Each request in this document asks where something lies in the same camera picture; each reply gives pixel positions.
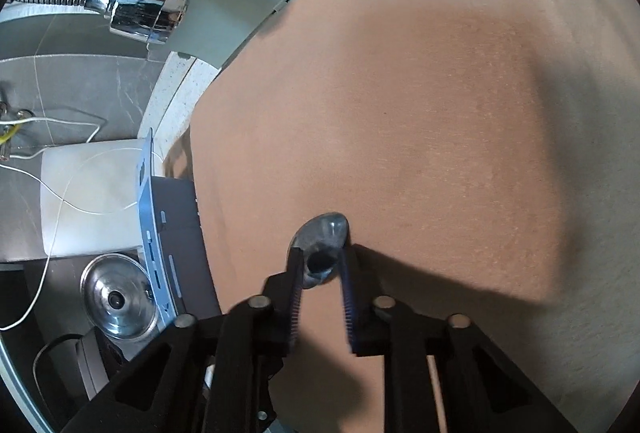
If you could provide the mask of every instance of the stainless steel lid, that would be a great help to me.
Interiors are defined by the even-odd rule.
[[[158,311],[142,266],[124,254],[103,254],[80,279],[84,308],[108,336],[138,339],[156,326]]]

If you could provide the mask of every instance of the yellow cable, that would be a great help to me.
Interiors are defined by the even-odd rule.
[[[15,126],[9,128],[8,132],[5,132],[3,136],[0,136],[0,144],[4,144],[9,139],[11,139],[15,134],[18,133],[18,130],[20,130],[20,124],[15,124]]]

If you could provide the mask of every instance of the black cable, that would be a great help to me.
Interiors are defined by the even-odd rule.
[[[42,389],[40,387],[40,383],[38,382],[38,375],[36,374],[36,370],[38,368],[38,363],[40,362],[40,359],[42,358],[42,356],[47,353],[50,352],[51,350],[53,350],[55,347],[57,347],[58,345],[61,345],[62,343],[66,342],[66,341],[70,341],[72,339],[82,339],[82,334],[64,334],[60,337],[56,337],[55,339],[53,339],[52,341],[50,341],[49,343],[47,343],[46,345],[44,345],[40,351],[38,353],[36,353],[36,356],[33,360],[33,365],[31,365],[31,373],[33,374],[33,380],[36,383],[36,389],[38,390],[38,394],[40,395],[40,399],[42,400],[42,403],[44,404],[45,408],[47,408],[47,412],[49,412],[49,416],[55,421],[55,416],[53,415],[53,413],[51,412],[51,408],[49,407],[49,405],[47,404],[47,400],[44,398],[44,395],[42,394]]]

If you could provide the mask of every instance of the gray panel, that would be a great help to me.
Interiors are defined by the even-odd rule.
[[[25,108],[35,116],[42,116],[40,91],[33,57],[0,61],[0,100],[11,110]],[[26,123],[11,140],[13,150],[53,144],[46,122]]]
[[[31,16],[0,23],[0,60],[33,56],[53,16]]]
[[[112,34],[108,20],[99,14],[57,14],[37,54],[104,54],[145,58],[146,45]]]
[[[283,0],[190,0],[165,47],[221,68]]]
[[[135,137],[162,63],[111,56],[36,58],[46,114],[71,121],[104,124],[96,140]],[[89,126],[51,123],[54,144],[82,142]]]
[[[31,160],[9,160],[8,166],[40,177],[42,156]],[[45,256],[40,226],[40,185],[27,175],[0,169],[0,261]]]

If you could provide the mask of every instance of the metal pipe fitting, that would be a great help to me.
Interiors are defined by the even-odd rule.
[[[27,4],[81,6],[110,21],[114,34],[142,42],[164,43],[178,26],[189,0],[13,0]]]

